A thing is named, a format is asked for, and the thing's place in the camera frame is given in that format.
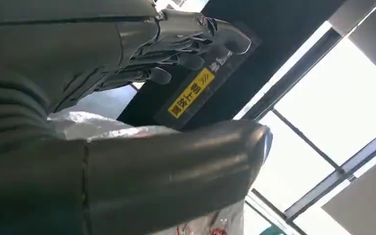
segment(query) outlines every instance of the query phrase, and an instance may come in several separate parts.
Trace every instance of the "yellow label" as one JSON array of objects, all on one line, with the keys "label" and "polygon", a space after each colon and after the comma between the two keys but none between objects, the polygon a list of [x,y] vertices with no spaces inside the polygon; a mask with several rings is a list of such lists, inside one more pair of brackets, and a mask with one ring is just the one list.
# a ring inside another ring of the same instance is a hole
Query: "yellow label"
[{"label": "yellow label", "polygon": [[204,68],[198,76],[185,88],[168,111],[176,118],[179,118],[194,100],[214,80],[215,76],[208,69]]}]

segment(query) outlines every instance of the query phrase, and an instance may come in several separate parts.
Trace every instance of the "sticker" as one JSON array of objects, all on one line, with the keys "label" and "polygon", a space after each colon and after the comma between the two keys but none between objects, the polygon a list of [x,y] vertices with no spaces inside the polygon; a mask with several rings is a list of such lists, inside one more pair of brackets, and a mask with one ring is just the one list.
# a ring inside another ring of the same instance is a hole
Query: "sticker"
[{"label": "sticker", "polygon": [[207,68],[204,68],[198,76],[185,88],[175,102],[168,108],[168,111],[176,118],[179,118],[194,100],[214,80],[215,76]]}]

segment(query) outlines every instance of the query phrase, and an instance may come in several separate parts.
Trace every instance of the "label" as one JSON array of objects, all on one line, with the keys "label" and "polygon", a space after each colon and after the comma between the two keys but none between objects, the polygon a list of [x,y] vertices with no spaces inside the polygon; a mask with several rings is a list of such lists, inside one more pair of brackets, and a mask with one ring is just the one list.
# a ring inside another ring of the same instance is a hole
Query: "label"
[{"label": "label", "polygon": [[194,100],[214,80],[215,76],[207,68],[204,68],[196,78],[185,88],[179,97],[168,108],[168,111],[176,118],[179,118]]}]

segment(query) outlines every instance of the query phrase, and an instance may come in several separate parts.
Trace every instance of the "window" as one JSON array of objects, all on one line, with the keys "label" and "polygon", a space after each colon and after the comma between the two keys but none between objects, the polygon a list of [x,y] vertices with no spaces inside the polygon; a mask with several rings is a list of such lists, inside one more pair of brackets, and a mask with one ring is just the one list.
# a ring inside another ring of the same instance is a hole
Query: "window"
[{"label": "window", "polygon": [[270,127],[273,143],[253,187],[284,211],[334,168],[272,112],[260,123]]},{"label": "window", "polygon": [[343,39],[276,109],[340,165],[376,137],[376,66]]},{"label": "window", "polygon": [[322,209],[322,206],[326,202],[349,184],[350,182],[348,180],[342,182],[315,205],[299,215],[295,219],[295,223],[308,235],[350,235],[348,231]]},{"label": "window", "polygon": [[271,224],[255,212],[249,205],[244,204],[244,235],[259,235]]}]

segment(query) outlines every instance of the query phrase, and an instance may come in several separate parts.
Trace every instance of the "white wall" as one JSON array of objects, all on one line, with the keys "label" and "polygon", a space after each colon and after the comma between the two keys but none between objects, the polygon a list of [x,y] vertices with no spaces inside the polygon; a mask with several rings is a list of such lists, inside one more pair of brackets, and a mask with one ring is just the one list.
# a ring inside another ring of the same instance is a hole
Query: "white wall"
[{"label": "white wall", "polygon": [[376,235],[376,165],[323,209],[352,235]]}]

